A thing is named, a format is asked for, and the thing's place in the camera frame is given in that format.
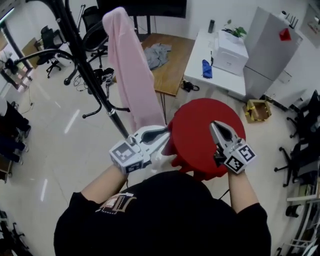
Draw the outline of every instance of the pink towel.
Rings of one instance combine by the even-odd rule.
[[[130,109],[132,131],[150,125],[165,125],[151,73],[141,43],[124,8],[106,13],[102,19],[109,35],[108,56],[115,70],[123,107]]]

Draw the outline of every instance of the white floor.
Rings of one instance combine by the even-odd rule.
[[[107,68],[108,58],[103,58],[103,62],[103,67]],[[93,66],[97,68],[98,63],[94,62]],[[0,208],[9,213],[12,222],[18,223],[34,256],[55,255],[55,226],[67,208],[72,193],[80,191],[111,164],[108,150],[122,138],[104,110],[82,119],[83,114],[96,110],[98,104],[86,91],[76,91],[72,83],[69,86],[63,84],[72,67],[54,71],[50,79],[47,79],[45,69],[46,65],[35,71],[29,91],[34,106],[24,114],[32,126],[27,139],[30,150],[24,154],[22,166],[13,166],[13,177],[7,184],[0,182]],[[111,102],[120,106],[117,85],[110,88],[110,95]],[[180,90],[176,100],[167,96],[169,119],[181,103],[205,95],[206,90],[201,89],[189,95]],[[286,121],[288,114],[272,107],[272,116],[268,121],[248,124],[242,103],[217,89],[209,96],[226,103],[237,112],[245,127],[247,141],[258,155],[246,172],[268,214],[273,254],[278,246],[293,238],[299,224],[295,219],[285,216],[287,190],[282,184],[286,173],[273,171],[274,167],[285,164],[278,148],[283,146],[290,149],[295,144],[289,138],[293,127]],[[20,112],[29,109],[30,99],[29,93],[24,93]],[[119,116],[130,130],[125,115],[120,112]],[[129,185],[141,182],[148,175],[143,170],[132,173]],[[228,189],[228,178],[225,175],[205,184],[213,197],[219,198]],[[223,199],[230,203],[229,195]]]

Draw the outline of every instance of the black t-shirt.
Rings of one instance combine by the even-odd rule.
[[[259,203],[238,214],[178,171],[157,174],[100,205],[72,195],[54,234],[63,255],[259,255],[271,253]]]

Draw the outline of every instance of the red object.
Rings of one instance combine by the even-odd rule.
[[[290,31],[288,28],[285,28],[279,33],[281,41],[291,41]]]
[[[217,146],[210,133],[210,123],[221,121],[233,127],[239,137],[246,139],[239,116],[221,101],[200,98],[183,105],[168,125],[171,137],[162,154],[177,155],[172,166],[182,166],[181,172],[194,171],[196,180],[210,180],[227,173],[224,165],[217,167],[214,154]]]

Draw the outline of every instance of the black monitor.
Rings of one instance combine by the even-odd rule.
[[[123,7],[129,16],[167,16],[185,18],[187,0],[97,0],[102,14]]]

